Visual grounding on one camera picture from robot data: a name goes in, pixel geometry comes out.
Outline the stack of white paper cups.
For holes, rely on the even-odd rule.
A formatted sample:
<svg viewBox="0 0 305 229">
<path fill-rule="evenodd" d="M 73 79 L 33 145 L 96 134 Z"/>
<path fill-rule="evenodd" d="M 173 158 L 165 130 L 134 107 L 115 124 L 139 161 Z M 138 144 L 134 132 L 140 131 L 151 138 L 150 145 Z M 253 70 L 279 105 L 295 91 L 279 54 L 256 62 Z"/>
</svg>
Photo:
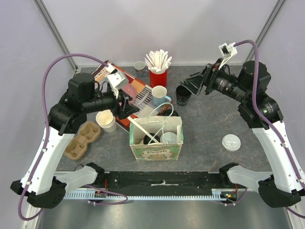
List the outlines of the stack of white paper cups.
<svg viewBox="0 0 305 229">
<path fill-rule="evenodd" d="M 107 133 L 114 134 L 117 130 L 116 118 L 110 110 L 100 111 L 96 115 L 97 124 Z"/>
</svg>

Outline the black coffee cup lid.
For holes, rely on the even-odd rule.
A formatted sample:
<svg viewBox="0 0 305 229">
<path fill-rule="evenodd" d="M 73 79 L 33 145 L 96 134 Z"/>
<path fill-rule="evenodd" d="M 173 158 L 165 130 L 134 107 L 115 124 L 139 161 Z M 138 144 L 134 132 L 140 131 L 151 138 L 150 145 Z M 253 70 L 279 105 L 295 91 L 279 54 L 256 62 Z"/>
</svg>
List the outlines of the black coffee cup lid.
<svg viewBox="0 0 305 229">
<path fill-rule="evenodd" d="M 154 138 L 157 140 L 157 143 L 160 142 L 160 138 L 156 135 L 154 136 Z M 144 138 L 143 138 L 143 144 L 144 145 L 148 145 L 148 144 L 152 144 L 152 143 L 156 143 L 153 139 L 151 139 L 148 135 L 146 135 Z"/>
</svg>

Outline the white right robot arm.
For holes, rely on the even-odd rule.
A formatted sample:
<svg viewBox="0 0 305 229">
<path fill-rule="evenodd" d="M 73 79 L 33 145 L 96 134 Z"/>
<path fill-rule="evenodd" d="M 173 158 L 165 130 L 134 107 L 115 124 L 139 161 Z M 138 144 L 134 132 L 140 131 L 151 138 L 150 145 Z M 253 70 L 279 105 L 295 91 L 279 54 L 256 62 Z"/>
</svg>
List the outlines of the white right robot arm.
<svg viewBox="0 0 305 229">
<path fill-rule="evenodd" d="M 238 76 L 219 69 L 220 60 L 179 82 L 194 95 L 205 87 L 205 94 L 218 91 L 240 104 L 238 112 L 259 140 L 271 166 L 272 173 L 255 172 L 237 163 L 220 168 L 218 182 L 228 188 L 239 184 L 258 192 L 263 201 L 272 208 L 290 207 L 301 201 L 305 194 L 300 179 L 295 174 L 286 150 L 291 150 L 285 131 L 284 117 L 278 103 L 267 95 L 271 75 L 263 63 L 259 63 L 256 104 L 260 113 L 277 129 L 274 131 L 254 110 L 252 89 L 254 61 L 245 62 Z"/>
</svg>

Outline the white straw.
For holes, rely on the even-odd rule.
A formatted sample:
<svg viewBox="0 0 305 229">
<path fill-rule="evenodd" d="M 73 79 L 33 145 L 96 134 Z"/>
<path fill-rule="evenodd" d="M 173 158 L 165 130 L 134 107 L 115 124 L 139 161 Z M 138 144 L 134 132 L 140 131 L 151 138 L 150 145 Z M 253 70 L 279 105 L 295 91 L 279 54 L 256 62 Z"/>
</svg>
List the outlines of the white straw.
<svg viewBox="0 0 305 229">
<path fill-rule="evenodd" d="M 136 127 L 138 127 L 142 132 L 144 132 L 151 140 L 153 140 L 156 143 L 159 143 L 159 141 L 154 138 L 150 133 L 148 133 L 142 126 L 140 126 L 134 119 L 132 119 L 130 116 L 127 117 L 127 119 L 133 123 Z"/>
<path fill-rule="evenodd" d="M 181 142 L 181 125 L 177 126 L 177 143 Z"/>
</svg>

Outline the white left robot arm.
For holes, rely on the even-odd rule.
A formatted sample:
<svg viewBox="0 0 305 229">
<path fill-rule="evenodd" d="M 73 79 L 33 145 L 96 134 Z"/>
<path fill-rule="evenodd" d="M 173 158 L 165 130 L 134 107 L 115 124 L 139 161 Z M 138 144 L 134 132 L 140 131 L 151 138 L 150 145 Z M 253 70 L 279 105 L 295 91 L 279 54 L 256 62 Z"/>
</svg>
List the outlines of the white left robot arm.
<svg viewBox="0 0 305 229">
<path fill-rule="evenodd" d="M 129 103 L 131 98 L 122 91 L 129 82 L 123 72 L 115 71 L 105 80 L 107 91 L 102 94 L 93 75 L 74 75 L 68 81 L 66 93 L 47 114 L 36 160 L 30 171 L 10 186 L 16 194 L 26 196 L 27 202 L 33 207 L 51 209 L 63 200 L 66 193 L 89 184 L 93 187 L 104 184 L 104 169 L 95 163 L 88 163 L 64 177 L 57 177 L 54 173 L 66 147 L 87 121 L 87 114 L 110 110 L 115 117 L 125 119 L 139 111 L 139 108 Z"/>
</svg>

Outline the green patterned paper bag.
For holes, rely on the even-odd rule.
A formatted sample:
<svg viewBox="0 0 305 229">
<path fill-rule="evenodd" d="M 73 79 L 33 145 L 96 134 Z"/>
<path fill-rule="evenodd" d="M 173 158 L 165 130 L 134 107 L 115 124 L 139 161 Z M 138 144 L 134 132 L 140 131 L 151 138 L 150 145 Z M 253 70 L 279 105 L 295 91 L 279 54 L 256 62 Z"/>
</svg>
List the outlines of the green patterned paper bag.
<svg viewBox="0 0 305 229">
<path fill-rule="evenodd" d="M 183 146 L 183 122 L 179 116 L 152 116 L 134 118 L 153 137 L 159 138 L 163 133 L 173 132 L 177 134 L 177 126 L 181 125 L 181 142 L 178 144 L 152 143 L 143 144 L 143 138 L 146 136 L 138 127 L 130 123 L 129 145 L 137 161 L 166 161 L 177 160 Z"/>
</svg>

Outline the stack of black cups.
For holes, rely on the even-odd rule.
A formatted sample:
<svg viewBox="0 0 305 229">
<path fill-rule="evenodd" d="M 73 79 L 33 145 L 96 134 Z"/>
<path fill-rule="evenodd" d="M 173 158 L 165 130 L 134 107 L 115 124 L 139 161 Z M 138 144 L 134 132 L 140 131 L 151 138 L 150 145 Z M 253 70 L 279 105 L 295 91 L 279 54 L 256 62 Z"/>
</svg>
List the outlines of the stack of black cups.
<svg viewBox="0 0 305 229">
<path fill-rule="evenodd" d="M 192 95 L 192 93 L 182 85 L 179 85 L 176 88 L 175 93 L 176 93 L 177 104 L 180 106 L 187 105 L 187 103 Z"/>
</svg>

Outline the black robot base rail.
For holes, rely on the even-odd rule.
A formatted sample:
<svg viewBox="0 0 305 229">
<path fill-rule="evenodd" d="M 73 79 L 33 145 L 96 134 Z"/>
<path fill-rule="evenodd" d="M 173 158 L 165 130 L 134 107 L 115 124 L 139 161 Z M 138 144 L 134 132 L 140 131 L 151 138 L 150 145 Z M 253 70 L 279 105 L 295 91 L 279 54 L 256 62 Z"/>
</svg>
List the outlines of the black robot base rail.
<svg viewBox="0 0 305 229">
<path fill-rule="evenodd" d="M 218 172 L 203 171 L 106 171 L 98 175 L 93 186 L 119 190 L 126 187 L 178 186 L 195 189 L 242 189 L 244 186 L 225 181 Z"/>
</svg>

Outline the white coffee cup lid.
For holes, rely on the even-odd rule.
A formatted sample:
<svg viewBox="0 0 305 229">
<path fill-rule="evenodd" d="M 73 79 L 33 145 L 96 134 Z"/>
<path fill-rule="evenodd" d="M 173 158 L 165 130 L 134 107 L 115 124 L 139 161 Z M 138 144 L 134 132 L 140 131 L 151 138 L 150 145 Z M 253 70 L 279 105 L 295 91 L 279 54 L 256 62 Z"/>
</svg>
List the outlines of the white coffee cup lid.
<svg viewBox="0 0 305 229">
<path fill-rule="evenodd" d="M 163 133 L 160 137 L 161 143 L 164 144 L 176 144 L 177 143 L 177 135 L 173 132 Z"/>
</svg>

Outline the stack of white lids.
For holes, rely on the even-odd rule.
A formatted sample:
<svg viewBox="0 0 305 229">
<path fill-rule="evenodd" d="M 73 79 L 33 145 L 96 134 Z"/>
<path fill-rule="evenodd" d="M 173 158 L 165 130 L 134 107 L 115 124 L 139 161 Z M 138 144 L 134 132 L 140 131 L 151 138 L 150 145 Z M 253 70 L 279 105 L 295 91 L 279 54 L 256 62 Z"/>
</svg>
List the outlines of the stack of white lids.
<svg viewBox="0 0 305 229">
<path fill-rule="evenodd" d="M 227 134 L 222 139 L 222 145 L 226 150 L 234 152 L 241 147 L 241 141 L 238 136 Z"/>
</svg>

